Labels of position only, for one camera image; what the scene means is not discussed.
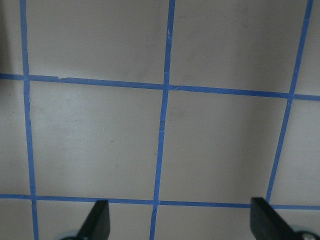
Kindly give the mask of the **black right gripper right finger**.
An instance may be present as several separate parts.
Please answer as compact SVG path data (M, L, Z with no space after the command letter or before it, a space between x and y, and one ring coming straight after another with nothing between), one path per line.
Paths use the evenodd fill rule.
M302 239L262 197L251 198L250 230L256 240Z

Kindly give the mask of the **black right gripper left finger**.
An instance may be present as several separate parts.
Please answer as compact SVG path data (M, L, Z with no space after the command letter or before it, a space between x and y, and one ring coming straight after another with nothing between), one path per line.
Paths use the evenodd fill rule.
M111 231L109 202L97 200L76 235L76 240L107 240Z

